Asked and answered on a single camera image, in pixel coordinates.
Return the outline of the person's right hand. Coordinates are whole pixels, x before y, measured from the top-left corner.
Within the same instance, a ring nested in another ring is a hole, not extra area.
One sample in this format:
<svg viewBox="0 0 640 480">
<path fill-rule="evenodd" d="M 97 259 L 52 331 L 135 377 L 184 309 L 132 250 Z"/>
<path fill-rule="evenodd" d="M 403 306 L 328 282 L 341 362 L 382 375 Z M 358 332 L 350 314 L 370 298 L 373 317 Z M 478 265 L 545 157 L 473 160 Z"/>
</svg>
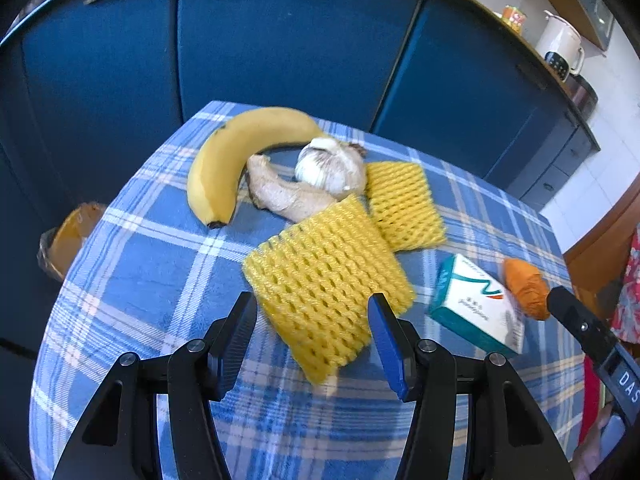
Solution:
<svg viewBox="0 0 640 480">
<path fill-rule="evenodd" d="M 574 452 L 570 462 L 574 478 L 589 479 L 620 442 L 625 430 L 623 419 L 613 413 L 613 404 L 606 404 Z"/>
</svg>

